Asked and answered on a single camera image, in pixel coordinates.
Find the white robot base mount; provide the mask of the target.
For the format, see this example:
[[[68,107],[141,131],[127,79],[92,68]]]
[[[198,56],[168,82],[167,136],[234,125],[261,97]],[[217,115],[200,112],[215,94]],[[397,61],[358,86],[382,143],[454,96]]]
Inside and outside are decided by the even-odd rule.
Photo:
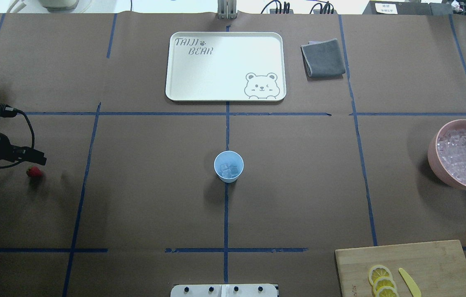
[[[185,284],[175,285],[171,297],[278,297],[277,285],[248,284]]]

